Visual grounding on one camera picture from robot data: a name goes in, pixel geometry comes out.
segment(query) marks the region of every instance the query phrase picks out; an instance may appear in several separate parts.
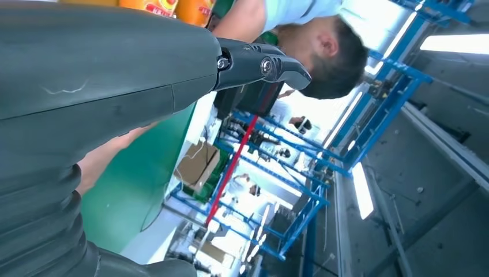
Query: man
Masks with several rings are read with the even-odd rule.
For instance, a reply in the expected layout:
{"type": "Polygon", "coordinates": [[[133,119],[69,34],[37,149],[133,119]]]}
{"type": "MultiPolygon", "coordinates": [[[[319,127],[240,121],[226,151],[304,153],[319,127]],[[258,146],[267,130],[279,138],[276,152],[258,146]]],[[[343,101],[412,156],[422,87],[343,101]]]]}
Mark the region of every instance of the man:
{"type": "MultiPolygon", "coordinates": [[[[253,196],[260,196],[261,188],[251,181],[250,176],[247,173],[244,173],[233,177],[233,179],[229,181],[223,197],[230,197],[231,202],[229,206],[233,207],[239,202],[240,198],[248,193],[253,196]]],[[[226,217],[228,214],[232,214],[232,211],[230,209],[226,209],[223,213],[223,216],[226,217]]]]}
{"type": "MultiPolygon", "coordinates": [[[[300,92],[317,99],[348,94],[361,80],[367,50],[360,37],[338,16],[342,0],[237,0],[213,33],[253,42],[275,29],[279,47],[300,61],[313,81],[300,92]]],[[[138,128],[93,150],[79,165],[80,192],[86,192],[110,160],[150,126],[138,128]]]]}
{"type": "Polygon", "coordinates": [[[284,127],[292,124],[301,134],[305,134],[307,130],[312,128],[311,122],[306,117],[293,117],[290,105],[280,99],[277,99],[270,109],[270,116],[284,127]]]}

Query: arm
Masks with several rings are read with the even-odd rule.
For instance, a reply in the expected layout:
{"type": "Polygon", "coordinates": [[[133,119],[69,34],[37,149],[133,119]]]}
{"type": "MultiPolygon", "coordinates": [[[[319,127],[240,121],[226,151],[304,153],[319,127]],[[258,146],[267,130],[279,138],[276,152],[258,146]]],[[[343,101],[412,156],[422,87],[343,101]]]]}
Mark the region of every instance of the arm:
{"type": "Polygon", "coordinates": [[[288,91],[282,93],[281,95],[279,95],[277,97],[277,99],[280,99],[280,98],[284,98],[284,97],[287,97],[287,96],[290,96],[290,94],[292,94],[295,90],[294,89],[289,89],[288,91]]]}
{"type": "Polygon", "coordinates": [[[78,162],[78,166],[81,169],[81,181],[76,191],[83,196],[83,194],[93,188],[95,182],[102,175],[115,155],[128,147],[135,139],[156,124],[157,122],[146,127],[134,129],[123,136],[114,137],[105,144],[88,152],[87,155],[78,162]]]}
{"type": "Polygon", "coordinates": [[[218,38],[253,42],[265,27],[264,0],[237,0],[212,32],[218,38]]]}

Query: cardboard box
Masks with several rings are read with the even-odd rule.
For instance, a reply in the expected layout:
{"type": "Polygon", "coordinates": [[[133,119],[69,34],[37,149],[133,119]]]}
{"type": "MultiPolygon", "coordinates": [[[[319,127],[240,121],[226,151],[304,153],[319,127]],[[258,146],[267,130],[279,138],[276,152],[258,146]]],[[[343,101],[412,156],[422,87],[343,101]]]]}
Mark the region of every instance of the cardboard box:
{"type": "Polygon", "coordinates": [[[219,150],[207,142],[192,144],[178,164],[174,175],[185,186],[200,192],[219,162],[219,150]]]}

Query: black hair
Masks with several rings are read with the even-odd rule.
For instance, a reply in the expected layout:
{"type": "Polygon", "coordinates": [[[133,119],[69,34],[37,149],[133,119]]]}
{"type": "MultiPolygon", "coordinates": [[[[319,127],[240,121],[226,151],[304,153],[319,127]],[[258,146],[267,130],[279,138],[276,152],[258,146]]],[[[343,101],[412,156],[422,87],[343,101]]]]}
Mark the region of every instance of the black hair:
{"type": "Polygon", "coordinates": [[[285,157],[285,158],[290,158],[290,156],[291,156],[290,150],[287,148],[282,148],[279,151],[279,154],[280,154],[280,156],[285,157]]]}
{"type": "MultiPolygon", "coordinates": [[[[302,120],[301,121],[298,121],[298,122],[295,122],[294,123],[294,127],[295,129],[299,130],[300,126],[302,125],[302,122],[304,122],[304,119],[306,119],[306,117],[301,117],[302,120]]],[[[304,126],[303,126],[306,130],[310,130],[313,128],[313,125],[311,124],[311,121],[309,121],[309,119],[306,119],[306,122],[304,123],[304,126]]]]}
{"type": "Polygon", "coordinates": [[[362,83],[368,50],[357,33],[336,19],[338,53],[332,59],[313,56],[312,82],[300,92],[316,99],[335,99],[348,95],[362,83]]]}

